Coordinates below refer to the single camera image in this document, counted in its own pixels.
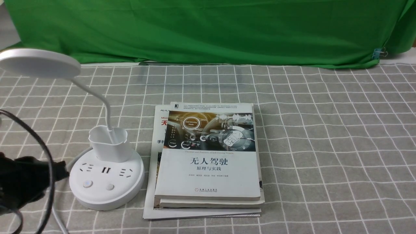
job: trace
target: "power cord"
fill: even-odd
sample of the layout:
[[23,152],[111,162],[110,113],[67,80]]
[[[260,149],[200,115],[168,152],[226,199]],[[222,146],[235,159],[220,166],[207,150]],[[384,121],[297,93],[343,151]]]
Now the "power cord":
[[[84,151],[82,151],[78,156],[76,156],[71,162],[69,162],[67,164],[67,171],[71,171],[71,168],[74,166],[74,164],[78,161],[78,159],[86,154],[88,151],[92,150],[92,147],[89,147],[87,149],[85,149]],[[58,223],[59,228],[61,229],[63,234],[69,234],[67,227],[65,226],[65,224],[62,222],[61,218],[58,216],[58,213],[56,212],[55,206],[52,206],[52,214],[56,220],[56,223]]]
[[[55,196],[55,175],[54,175],[54,169],[53,169],[52,155],[51,155],[48,147],[43,142],[42,138],[40,138],[40,136],[32,128],[30,128],[25,122],[23,122],[21,119],[16,117],[14,114],[12,114],[12,113],[10,113],[6,110],[1,110],[0,109],[0,115],[5,115],[5,116],[11,118],[14,122],[16,122],[21,127],[23,127],[27,132],[29,132],[29,134],[32,137],[34,137],[35,140],[38,142],[38,144],[42,147],[42,149],[45,152],[46,157],[48,159],[50,192],[49,192],[49,197],[48,197],[47,206],[46,206],[46,213],[43,216],[41,225],[39,226],[39,228],[35,232],[35,234],[41,234],[43,232],[43,230],[45,229],[46,224],[48,223],[49,217],[51,215],[52,208],[53,208],[53,200],[54,200],[54,196]],[[13,211],[20,219],[19,227],[13,232],[13,234],[19,234],[22,231],[22,226],[23,226],[22,214],[18,210],[11,210],[11,211]]]
[[11,209],[11,208],[9,208],[9,207],[7,207],[5,205],[2,205],[2,204],[0,204],[0,207],[2,207],[4,209],[7,209],[7,210],[10,210],[11,212],[15,213],[16,216],[19,218],[20,224],[17,227],[17,229],[14,232],[12,232],[12,234],[19,234],[22,231],[22,229],[23,229],[23,216],[22,216],[22,213],[18,209]]

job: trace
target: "white desk lamp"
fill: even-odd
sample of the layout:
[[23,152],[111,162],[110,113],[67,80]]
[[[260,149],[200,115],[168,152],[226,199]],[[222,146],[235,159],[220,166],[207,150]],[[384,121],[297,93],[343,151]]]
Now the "white desk lamp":
[[81,72],[78,61],[46,50],[11,49],[0,53],[0,68],[33,78],[67,79],[103,101],[106,126],[90,130],[92,150],[75,162],[69,185],[81,204],[95,210],[115,209],[136,196],[144,181],[143,161],[130,147],[127,131],[111,126],[109,102],[75,79]]

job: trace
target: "pen holder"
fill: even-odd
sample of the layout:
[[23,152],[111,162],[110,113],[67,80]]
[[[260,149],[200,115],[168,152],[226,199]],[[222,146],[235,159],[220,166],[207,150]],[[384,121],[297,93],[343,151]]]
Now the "pen holder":
[[99,125],[89,132],[88,140],[95,150],[97,158],[107,162],[125,162],[131,158],[132,150],[127,141],[127,131],[123,128],[113,128],[117,144],[112,144],[107,126]]

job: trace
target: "green screen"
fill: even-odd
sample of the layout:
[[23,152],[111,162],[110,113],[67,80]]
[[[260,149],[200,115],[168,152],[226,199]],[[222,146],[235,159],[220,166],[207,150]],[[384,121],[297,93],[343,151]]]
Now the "green screen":
[[370,67],[408,50],[414,0],[5,0],[21,43],[81,63]]

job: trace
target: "stack of books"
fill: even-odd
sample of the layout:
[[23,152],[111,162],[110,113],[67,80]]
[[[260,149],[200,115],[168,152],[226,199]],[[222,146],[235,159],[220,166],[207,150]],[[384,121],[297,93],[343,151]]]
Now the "stack of books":
[[156,106],[145,219],[259,216],[253,104]]

